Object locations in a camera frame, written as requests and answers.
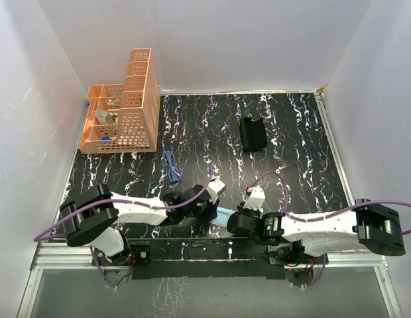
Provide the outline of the light blue cleaning cloth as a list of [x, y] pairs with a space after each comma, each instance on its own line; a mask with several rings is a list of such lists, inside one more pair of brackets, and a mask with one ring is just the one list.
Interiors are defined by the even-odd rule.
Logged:
[[212, 225], [217, 225], [220, 227], [226, 227], [228, 220], [232, 214], [234, 214], [234, 210], [226, 209], [223, 207], [218, 207], [217, 208], [217, 216], [216, 218], [212, 219], [210, 223]]

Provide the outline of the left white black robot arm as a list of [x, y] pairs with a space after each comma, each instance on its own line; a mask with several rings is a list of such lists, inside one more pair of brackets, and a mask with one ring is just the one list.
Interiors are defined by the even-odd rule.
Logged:
[[217, 216], [219, 195], [225, 184], [212, 180], [185, 192], [171, 191], [160, 197], [139, 198], [119, 195], [99, 184], [60, 206], [60, 218], [67, 245], [89, 245], [105, 259], [121, 265], [133, 255], [129, 235], [119, 225], [133, 223], [152, 232], [156, 238], [194, 237]]

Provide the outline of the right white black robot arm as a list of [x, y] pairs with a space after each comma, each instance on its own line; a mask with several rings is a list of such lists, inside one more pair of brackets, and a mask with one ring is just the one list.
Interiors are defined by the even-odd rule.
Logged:
[[228, 219], [236, 237], [265, 245], [269, 260], [281, 265], [307, 264], [332, 252], [368, 250], [383, 256], [406, 253], [399, 213], [387, 201], [358, 199], [351, 207], [326, 213], [261, 215], [239, 206]]

